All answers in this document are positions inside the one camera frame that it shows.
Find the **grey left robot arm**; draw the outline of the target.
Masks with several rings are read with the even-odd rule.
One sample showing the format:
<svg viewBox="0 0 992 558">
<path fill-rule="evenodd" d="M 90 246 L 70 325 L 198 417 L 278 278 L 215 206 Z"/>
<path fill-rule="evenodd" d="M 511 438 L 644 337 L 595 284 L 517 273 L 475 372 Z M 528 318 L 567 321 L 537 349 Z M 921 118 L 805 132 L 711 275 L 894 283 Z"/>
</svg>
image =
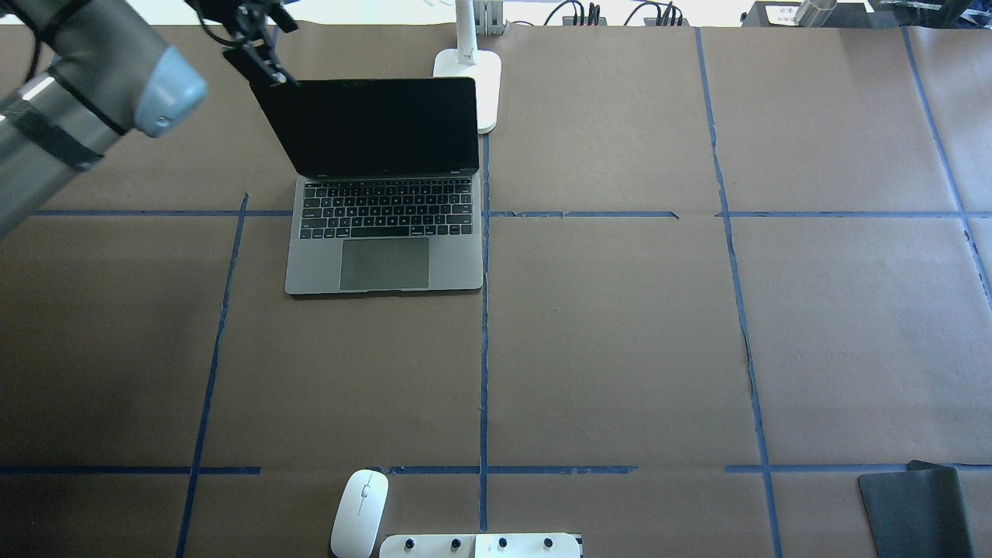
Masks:
<svg viewBox="0 0 992 558">
<path fill-rule="evenodd" d="M 132 130 L 158 138 L 195 112 L 205 79 L 126 1 L 4 1 L 53 63 L 2 99 L 2 233 L 102 162 Z"/>
</svg>

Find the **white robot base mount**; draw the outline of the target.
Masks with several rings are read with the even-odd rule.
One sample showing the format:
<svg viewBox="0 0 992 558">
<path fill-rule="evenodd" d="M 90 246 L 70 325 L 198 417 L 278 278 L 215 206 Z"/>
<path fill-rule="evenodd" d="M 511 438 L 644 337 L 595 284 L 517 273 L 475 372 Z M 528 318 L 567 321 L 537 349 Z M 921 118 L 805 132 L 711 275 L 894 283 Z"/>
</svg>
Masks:
<svg viewBox="0 0 992 558">
<path fill-rule="evenodd" d="M 581 537 L 567 532 L 388 536 L 380 557 L 582 557 Z"/>
</svg>

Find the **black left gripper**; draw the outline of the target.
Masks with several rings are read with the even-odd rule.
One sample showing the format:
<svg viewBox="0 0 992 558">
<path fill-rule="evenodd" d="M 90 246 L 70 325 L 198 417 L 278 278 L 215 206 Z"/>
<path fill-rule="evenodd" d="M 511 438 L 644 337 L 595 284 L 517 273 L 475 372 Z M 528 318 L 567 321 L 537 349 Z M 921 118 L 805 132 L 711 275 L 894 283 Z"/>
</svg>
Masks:
<svg viewBox="0 0 992 558">
<path fill-rule="evenodd" d="M 203 32 L 226 47 L 223 59 L 252 86 L 298 86 L 300 82 L 283 67 L 275 46 L 243 46 L 270 38 L 273 22 L 284 34 L 298 29 L 284 1 L 187 1 Z"/>
</svg>

